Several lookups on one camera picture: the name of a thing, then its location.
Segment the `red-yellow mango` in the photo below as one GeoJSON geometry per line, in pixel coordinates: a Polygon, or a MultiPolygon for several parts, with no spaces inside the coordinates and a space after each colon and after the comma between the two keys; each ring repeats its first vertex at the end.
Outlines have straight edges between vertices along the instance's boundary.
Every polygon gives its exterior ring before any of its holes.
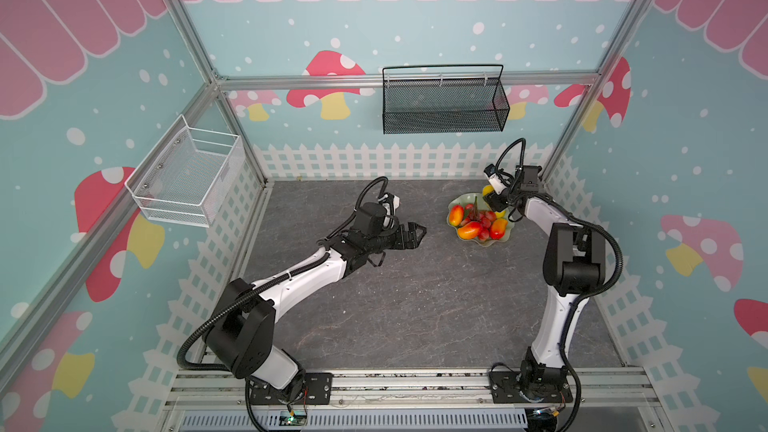
{"type": "Polygon", "coordinates": [[[454,205],[448,216],[448,223],[455,228],[461,227],[465,218],[465,209],[461,205],[454,205]]]}
{"type": "Polygon", "coordinates": [[[477,238],[483,230],[480,222],[470,221],[457,229],[457,235],[462,240],[473,240],[477,238]]]}
{"type": "Polygon", "coordinates": [[[502,239],[507,231],[508,220],[506,218],[497,218],[489,228],[489,237],[492,240],[502,239]]]}

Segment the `red-yellow mango front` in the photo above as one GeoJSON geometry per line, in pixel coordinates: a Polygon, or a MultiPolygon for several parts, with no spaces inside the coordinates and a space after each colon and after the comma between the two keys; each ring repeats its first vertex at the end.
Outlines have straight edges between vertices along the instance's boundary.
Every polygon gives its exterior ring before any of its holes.
{"type": "Polygon", "coordinates": [[[483,230],[480,222],[470,221],[457,229],[457,235],[462,240],[473,240],[477,238],[483,230]]]}

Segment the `red lychee bunch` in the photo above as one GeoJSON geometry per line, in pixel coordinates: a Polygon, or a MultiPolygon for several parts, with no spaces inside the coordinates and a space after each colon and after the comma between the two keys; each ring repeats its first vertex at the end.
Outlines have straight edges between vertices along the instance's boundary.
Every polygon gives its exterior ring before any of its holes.
{"type": "Polygon", "coordinates": [[[480,242],[486,242],[490,240],[491,238],[489,237],[489,228],[492,225],[492,223],[496,220],[495,213],[491,211],[482,211],[482,210],[478,211],[477,208],[472,204],[468,204],[464,209],[465,209],[465,218],[461,226],[465,225],[467,222],[470,222],[470,221],[480,222],[483,226],[483,230],[480,233],[480,235],[475,239],[480,242]]]}

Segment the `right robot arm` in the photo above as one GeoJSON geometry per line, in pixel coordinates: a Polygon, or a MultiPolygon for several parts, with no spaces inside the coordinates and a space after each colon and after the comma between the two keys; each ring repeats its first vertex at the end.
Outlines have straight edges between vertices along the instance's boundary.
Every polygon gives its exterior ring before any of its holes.
{"type": "Polygon", "coordinates": [[[493,191],[484,197],[496,212],[518,212],[548,236],[542,273],[548,286],[539,332],[521,362],[518,394],[528,402],[563,398],[573,372],[568,351],[588,300],[609,290],[623,270],[618,242],[601,226],[575,217],[543,189],[538,166],[514,174],[491,164],[484,173],[493,191]]]}

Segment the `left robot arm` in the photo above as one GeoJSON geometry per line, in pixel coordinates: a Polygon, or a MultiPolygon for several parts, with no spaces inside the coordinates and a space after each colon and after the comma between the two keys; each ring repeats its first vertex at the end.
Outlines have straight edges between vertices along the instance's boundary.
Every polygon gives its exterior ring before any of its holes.
{"type": "Polygon", "coordinates": [[[390,250],[414,250],[427,228],[402,224],[392,208],[368,202],[358,207],[346,229],[319,241],[318,250],[298,264],[256,282],[236,279],[222,293],[206,321],[180,346],[182,370],[224,371],[248,386],[267,384],[294,402],[306,388],[306,371],[274,345],[277,322],[294,306],[365,265],[379,267],[390,250]]]}

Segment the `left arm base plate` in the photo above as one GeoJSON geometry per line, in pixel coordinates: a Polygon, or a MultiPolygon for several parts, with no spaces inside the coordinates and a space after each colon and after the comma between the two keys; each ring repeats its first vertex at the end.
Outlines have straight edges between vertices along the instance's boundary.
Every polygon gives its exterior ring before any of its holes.
{"type": "Polygon", "coordinates": [[[334,375],[327,372],[300,372],[284,389],[250,378],[249,402],[251,405],[328,405],[334,375]]]}

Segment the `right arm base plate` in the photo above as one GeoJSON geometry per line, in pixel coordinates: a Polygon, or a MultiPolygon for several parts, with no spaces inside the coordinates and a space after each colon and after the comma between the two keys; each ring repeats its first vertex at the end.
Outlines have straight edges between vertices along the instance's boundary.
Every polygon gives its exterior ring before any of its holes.
{"type": "Polygon", "coordinates": [[[518,370],[494,370],[488,373],[489,387],[495,404],[571,404],[572,389],[562,383],[538,381],[523,383],[523,374],[518,370]]]}

